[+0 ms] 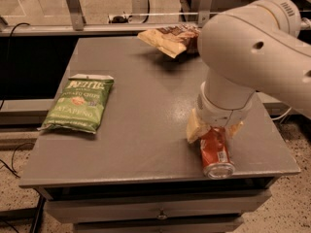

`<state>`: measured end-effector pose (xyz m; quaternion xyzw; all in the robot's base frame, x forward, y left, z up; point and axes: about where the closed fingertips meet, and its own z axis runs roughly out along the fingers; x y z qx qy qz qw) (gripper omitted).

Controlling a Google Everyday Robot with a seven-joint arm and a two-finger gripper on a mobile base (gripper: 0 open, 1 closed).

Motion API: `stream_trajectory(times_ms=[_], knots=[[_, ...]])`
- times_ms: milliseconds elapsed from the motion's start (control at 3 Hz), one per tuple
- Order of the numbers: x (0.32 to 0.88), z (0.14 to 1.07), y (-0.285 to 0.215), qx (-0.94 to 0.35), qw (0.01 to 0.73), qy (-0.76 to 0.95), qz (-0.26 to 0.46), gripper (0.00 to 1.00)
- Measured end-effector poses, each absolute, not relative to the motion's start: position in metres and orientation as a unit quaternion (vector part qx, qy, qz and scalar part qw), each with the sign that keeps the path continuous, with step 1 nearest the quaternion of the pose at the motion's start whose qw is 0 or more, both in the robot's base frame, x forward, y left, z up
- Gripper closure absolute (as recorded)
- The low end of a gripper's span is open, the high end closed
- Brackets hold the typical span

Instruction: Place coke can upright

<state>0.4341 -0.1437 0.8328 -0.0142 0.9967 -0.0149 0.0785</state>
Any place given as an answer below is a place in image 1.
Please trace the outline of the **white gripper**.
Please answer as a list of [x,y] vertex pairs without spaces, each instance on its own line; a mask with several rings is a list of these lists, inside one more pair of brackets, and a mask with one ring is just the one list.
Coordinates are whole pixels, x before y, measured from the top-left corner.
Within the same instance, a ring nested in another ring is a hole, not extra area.
[[244,125],[242,120],[251,110],[254,94],[252,88],[230,81],[202,83],[195,109],[191,110],[188,120],[188,142],[195,142],[205,135],[211,126],[228,126],[226,135],[232,138]]

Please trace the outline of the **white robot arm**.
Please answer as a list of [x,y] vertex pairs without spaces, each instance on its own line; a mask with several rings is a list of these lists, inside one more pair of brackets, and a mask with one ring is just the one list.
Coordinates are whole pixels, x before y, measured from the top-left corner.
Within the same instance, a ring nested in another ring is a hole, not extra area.
[[298,40],[301,17],[291,0],[258,0],[205,23],[197,48],[208,66],[187,139],[212,127],[234,133],[260,91],[311,117],[311,46]]

